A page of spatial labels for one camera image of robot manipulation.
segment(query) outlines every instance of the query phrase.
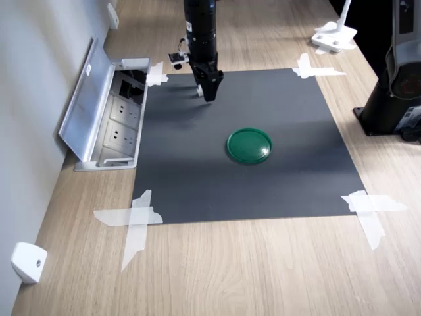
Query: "black device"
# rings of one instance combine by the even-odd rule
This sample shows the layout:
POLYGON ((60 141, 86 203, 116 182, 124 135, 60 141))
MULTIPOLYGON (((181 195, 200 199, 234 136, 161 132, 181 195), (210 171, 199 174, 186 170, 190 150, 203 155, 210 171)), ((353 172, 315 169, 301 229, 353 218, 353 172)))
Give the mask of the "black device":
MULTIPOLYGON (((187 35, 180 40, 180 44, 186 41, 189 46, 188 63, 193 71, 197 86, 203 91, 203 97, 208 102, 214 101, 219 84, 224 78, 224 73, 218 70, 216 1, 184 0, 184 14, 187 35)), ((180 70, 181 63, 175 61, 177 59, 174 56, 175 54, 169 54, 168 56, 174 68, 180 70)))
POLYGON ((394 0, 393 36, 386 70, 365 107, 354 113, 369 136, 400 134, 421 139, 421 7, 415 0, 394 0))

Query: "gray mat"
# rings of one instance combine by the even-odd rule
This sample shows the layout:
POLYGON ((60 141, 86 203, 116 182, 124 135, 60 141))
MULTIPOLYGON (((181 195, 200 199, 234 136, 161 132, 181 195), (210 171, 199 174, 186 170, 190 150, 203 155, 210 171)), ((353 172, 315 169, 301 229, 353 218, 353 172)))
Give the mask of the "gray mat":
POLYGON ((191 74, 168 77, 148 90, 133 192, 152 189, 164 223, 350 214, 341 195, 364 186, 314 78, 226 72, 206 104, 191 74), (243 127, 272 138, 265 162, 226 155, 228 136, 243 127))

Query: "wooden table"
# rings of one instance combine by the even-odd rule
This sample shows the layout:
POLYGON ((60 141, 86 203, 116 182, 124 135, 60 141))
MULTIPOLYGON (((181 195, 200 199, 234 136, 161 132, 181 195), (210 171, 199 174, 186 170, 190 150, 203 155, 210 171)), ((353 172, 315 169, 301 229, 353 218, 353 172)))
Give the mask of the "wooden table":
MULTIPOLYGON (((174 72, 166 54, 185 34, 183 1, 120 0, 117 11, 109 56, 152 57, 174 72)), ((107 228, 93 210, 129 207, 135 170, 76 173, 69 155, 36 243, 49 253, 41 282, 21 288, 13 314, 421 314, 421 146, 362 133, 351 109, 376 83, 362 53, 315 55, 309 45, 336 18, 326 0, 221 0, 219 65, 293 68, 307 52, 313 66, 347 73, 317 80, 362 181, 409 207, 379 215, 376 250, 355 216, 164 224, 149 227, 121 273, 127 228, 107 228)))

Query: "tape strip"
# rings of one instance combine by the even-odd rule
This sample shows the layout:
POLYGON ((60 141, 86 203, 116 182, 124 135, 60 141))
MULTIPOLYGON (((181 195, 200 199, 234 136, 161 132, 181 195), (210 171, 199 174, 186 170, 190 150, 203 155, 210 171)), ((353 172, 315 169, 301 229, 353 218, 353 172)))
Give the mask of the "tape strip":
POLYGON ((148 212, 148 221, 140 220, 132 222, 132 225, 162 224, 162 217, 153 211, 153 207, 134 207, 131 209, 105 209, 94 211, 94 216, 109 227, 128 226, 132 211, 148 212))
POLYGON ((312 68, 310 64, 309 54, 301 54, 299 60, 297 61, 298 68, 294 68, 295 72, 302 79, 313 77, 313 76, 344 76, 344 72, 339 72, 330 68, 312 68))
POLYGON ((348 196, 341 196, 348 203, 349 210, 355 212, 372 250, 379 246, 382 236, 386 236, 377 212, 404 211, 402 203, 385 195, 368 195, 365 190, 356 191, 348 196))
POLYGON ((128 263, 141 250, 145 249, 147 224, 134 224, 139 221, 149 222, 149 208, 151 204, 152 191, 146 190, 138 199, 132 201, 132 208, 137 211, 130 212, 129 228, 127 230, 126 245, 124 246, 123 261, 121 271, 127 267, 128 263))
POLYGON ((346 49, 348 51, 354 49, 355 47, 356 47, 356 45, 351 44, 351 43, 344 43, 344 44, 342 44, 342 48, 343 49, 346 49))
POLYGON ((164 68, 163 61, 151 67, 151 69, 149 70, 149 74, 146 76, 146 83, 149 87, 155 86, 155 85, 160 86, 161 82, 168 81, 168 76, 166 74, 162 74, 163 68, 164 68))
POLYGON ((162 224, 162 217, 153 211, 152 191, 146 190, 132 201, 130 209, 94 211, 94 216, 109 227, 128 226, 121 271, 127 267, 137 252, 145 249, 147 225, 162 224))

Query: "green lid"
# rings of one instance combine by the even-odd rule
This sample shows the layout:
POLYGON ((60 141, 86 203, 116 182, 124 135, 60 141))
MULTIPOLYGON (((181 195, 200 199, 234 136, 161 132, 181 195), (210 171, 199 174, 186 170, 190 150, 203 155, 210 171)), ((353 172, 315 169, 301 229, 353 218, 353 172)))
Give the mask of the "green lid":
POLYGON ((261 163, 272 151, 269 136, 256 128, 242 128, 232 133, 226 141, 228 153, 241 163, 261 163))

